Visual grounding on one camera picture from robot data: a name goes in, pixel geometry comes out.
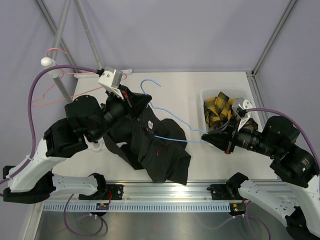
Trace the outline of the yellow plaid flannel shirt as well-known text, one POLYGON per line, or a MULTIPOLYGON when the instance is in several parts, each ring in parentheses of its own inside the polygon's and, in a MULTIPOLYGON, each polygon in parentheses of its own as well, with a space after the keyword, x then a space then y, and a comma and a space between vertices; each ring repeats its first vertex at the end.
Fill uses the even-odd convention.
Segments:
POLYGON ((251 102, 243 97, 230 98, 223 92, 218 96, 207 98, 203 103, 204 119, 208 126, 208 131, 218 131, 227 127, 231 120, 235 120, 238 130, 258 130, 258 123, 251 117, 251 113, 246 113, 241 117, 237 110, 252 109, 251 102))

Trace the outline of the black pinstripe shirt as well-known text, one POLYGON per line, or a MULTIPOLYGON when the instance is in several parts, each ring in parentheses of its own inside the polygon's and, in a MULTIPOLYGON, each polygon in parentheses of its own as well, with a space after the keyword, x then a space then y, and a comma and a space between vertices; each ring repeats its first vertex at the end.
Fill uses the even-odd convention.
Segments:
POLYGON ((103 141, 134 170, 146 170, 153 183, 187 184, 191 155, 185 131, 171 118, 158 119, 150 106, 136 120, 120 120, 103 141))

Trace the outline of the white plastic basket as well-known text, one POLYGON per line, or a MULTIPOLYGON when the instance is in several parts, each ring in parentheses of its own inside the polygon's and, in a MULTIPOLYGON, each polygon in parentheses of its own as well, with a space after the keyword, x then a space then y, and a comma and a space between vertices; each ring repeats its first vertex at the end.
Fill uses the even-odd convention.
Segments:
POLYGON ((207 133, 224 128, 233 117, 239 117, 232 110, 232 104, 238 98, 245 98, 240 90, 229 90, 234 97, 226 92, 220 91, 216 95, 206 91, 202 95, 203 101, 203 123, 207 133))

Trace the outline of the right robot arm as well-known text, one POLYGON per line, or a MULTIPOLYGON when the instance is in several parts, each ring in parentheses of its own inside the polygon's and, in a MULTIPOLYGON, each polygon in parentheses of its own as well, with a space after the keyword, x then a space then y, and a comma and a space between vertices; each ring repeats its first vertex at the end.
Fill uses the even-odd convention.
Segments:
POLYGON ((318 240, 320 169, 315 158, 296 145, 301 131, 283 116, 270 117, 262 132, 238 129, 238 125, 232 117, 222 129, 203 134, 201 138, 225 154, 239 147, 269 157, 270 168, 291 189, 296 204, 279 200, 240 172, 228 179, 223 191, 233 199, 246 199, 267 211, 285 226, 293 239, 318 240))

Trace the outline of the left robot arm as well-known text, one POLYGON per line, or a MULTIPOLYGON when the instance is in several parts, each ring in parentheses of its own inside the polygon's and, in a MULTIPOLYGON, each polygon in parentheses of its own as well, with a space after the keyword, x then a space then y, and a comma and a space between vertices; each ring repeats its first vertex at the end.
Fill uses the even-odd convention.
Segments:
POLYGON ((81 95, 65 105, 66 117, 52 124, 44 133, 34 156, 21 166, 5 166, 8 182, 1 196, 4 202, 35 204, 54 195, 78 194, 80 200, 100 200, 108 192, 105 177, 92 173, 85 177, 68 177, 52 172, 59 163, 88 149, 121 120, 139 118, 152 96, 124 91, 124 98, 111 93, 100 105, 91 95, 81 95))

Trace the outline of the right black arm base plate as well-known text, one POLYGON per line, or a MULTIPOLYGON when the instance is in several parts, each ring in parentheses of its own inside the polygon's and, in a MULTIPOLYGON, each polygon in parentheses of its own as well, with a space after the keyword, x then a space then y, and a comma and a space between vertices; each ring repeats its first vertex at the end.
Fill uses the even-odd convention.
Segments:
POLYGON ((207 190, 210 191, 211 198, 214 201, 242 200, 241 196, 229 193, 226 184, 211 184, 209 187, 207 187, 207 190))

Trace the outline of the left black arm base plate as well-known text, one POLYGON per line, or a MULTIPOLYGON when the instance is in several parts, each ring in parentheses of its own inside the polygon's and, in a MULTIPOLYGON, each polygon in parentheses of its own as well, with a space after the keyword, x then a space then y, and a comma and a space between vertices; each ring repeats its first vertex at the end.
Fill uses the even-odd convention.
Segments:
POLYGON ((122 200, 124 186, 122 184, 105 184, 97 188, 92 195, 79 194, 79 200, 122 200))

